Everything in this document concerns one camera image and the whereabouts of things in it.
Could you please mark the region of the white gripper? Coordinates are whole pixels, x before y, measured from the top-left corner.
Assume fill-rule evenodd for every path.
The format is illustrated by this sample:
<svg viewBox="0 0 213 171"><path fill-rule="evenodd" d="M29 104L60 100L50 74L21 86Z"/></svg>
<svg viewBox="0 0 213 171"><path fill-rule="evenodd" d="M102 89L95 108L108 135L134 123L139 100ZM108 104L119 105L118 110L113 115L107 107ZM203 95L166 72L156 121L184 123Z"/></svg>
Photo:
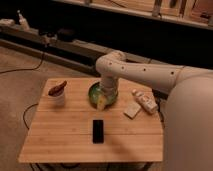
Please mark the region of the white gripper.
<svg viewBox="0 0 213 171"><path fill-rule="evenodd" d="M102 77L100 81L101 91L105 96L114 96L118 90L118 79L114 77ZM107 98L99 95L97 100L97 109L104 110L107 105Z"/></svg>

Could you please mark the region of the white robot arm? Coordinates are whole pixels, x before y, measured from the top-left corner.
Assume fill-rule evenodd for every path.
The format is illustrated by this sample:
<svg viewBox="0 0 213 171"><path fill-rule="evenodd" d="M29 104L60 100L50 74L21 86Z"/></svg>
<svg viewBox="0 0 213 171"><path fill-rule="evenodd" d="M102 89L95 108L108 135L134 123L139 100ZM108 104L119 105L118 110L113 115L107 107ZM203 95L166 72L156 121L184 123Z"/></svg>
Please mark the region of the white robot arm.
<svg viewBox="0 0 213 171"><path fill-rule="evenodd" d="M213 69L128 63L121 51L96 61L109 95L124 78L168 95L163 130L163 171L213 171Z"/></svg>

